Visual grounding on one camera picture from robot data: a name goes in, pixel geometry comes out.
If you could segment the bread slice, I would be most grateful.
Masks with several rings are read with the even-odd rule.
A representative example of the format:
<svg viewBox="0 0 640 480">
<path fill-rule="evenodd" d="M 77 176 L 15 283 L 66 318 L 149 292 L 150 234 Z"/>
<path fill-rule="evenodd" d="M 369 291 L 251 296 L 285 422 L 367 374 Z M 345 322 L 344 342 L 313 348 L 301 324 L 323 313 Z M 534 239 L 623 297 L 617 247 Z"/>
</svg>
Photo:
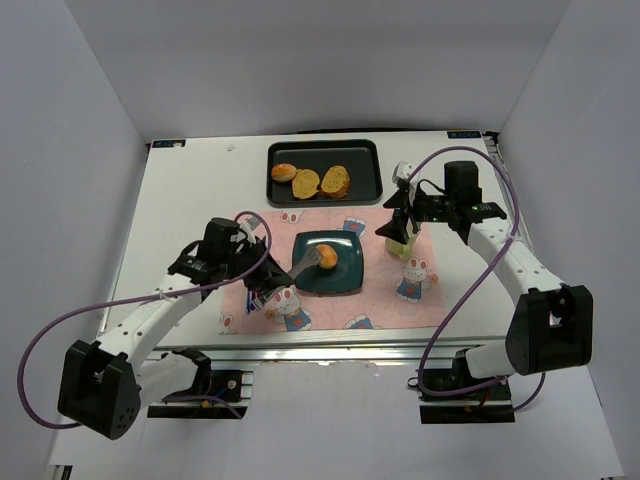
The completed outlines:
<svg viewBox="0 0 640 480">
<path fill-rule="evenodd" d="M 324 175 L 320 193 L 328 198 L 339 199 L 346 196 L 350 186 L 347 169 L 341 165 L 332 166 Z"/>
<path fill-rule="evenodd" d="M 311 169 L 298 169 L 292 180 L 292 194 L 295 199 L 307 200 L 319 191 L 321 180 L 319 175 Z"/>
</svg>

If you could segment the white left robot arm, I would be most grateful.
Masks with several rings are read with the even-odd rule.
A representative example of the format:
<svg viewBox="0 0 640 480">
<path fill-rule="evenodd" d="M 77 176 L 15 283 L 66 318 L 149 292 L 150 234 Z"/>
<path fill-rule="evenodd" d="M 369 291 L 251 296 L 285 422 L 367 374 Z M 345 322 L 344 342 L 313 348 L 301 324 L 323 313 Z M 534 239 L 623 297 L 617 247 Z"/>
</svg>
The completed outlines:
<svg viewBox="0 0 640 480">
<path fill-rule="evenodd" d="M 284 270 L 270 254 L 272 237 L 255 233 L 264 219 L 246 217 L 245 222 L 211 219 L 202 239 L 184 247 L 168 267 L 154 294 L 137 300 L 126 319 L 93 342 L 78 340 L 68 349 L 58 399 L 62 415 L 116 440 L 153 403 L 224 402 L 215 395 L 211 360 L 204 353 L 181 347 L 156 362 L 148 362 L 148 355 L 210 292 L 241 281 L 251 306 L 260 309 L 283 299 L 302 273 L 329 257 L 309 246 Z"/>
</svg>

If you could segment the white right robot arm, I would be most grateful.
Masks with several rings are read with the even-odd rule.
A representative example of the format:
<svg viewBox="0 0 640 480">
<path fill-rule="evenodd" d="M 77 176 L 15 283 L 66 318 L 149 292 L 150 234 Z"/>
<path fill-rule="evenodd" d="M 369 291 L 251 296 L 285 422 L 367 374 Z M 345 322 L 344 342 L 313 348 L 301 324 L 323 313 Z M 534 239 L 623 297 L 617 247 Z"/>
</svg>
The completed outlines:
<svg viewBox="0 0 640 480">
<path fill-rule="evenodd" d="M 515 311 L 502 345 L 465 352 L 470 376 L 530 375 L 588 364 L 594 313 L 590 291 L 561 280 L 516 240 L 503 209 L 483 200 L 474 162 L 448 162 L 444 173 L 442 192 L 428 195 L 419 185 L 415 166 L 399 163 L 392 176 L 397 191 L 384 204 L 392 218 L 376 233 L 406 244 L 422 223 L 445 223 L 492 266 Z"/>
</svg>

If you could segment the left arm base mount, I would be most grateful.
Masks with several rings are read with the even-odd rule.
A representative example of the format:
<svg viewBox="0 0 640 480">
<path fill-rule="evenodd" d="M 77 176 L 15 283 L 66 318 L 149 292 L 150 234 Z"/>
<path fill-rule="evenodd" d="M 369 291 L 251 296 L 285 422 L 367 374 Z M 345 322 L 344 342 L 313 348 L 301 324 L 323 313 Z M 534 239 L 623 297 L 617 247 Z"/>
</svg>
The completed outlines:
<svg viewBox="0 0 640 480">
<path fill-rule="evenodd" d="M 162 353 L 136 371 L 141 405 L 149 418 L 241 419 L 251 398 L 253 374 L 214 366 L 193 348 Z"/>
</svg>

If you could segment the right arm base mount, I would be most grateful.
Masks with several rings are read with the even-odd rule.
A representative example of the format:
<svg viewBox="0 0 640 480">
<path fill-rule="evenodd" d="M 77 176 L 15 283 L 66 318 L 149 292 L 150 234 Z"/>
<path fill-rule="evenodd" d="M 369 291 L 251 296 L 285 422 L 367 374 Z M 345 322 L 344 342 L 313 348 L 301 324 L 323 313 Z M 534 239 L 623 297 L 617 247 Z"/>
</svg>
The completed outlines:
<svg viewBox="0 0 640 480">
<path fill-rule="evenodd" d="M 418 393 L 420 421 L 424 425 L 506 424 L 515 422 L 507 381 L 480 388 L 488 378 L 471 376 L 465 350 L 455 354 L 447 368 L 425 368 L 421 377 L 407 380 Z"/>
</svg>

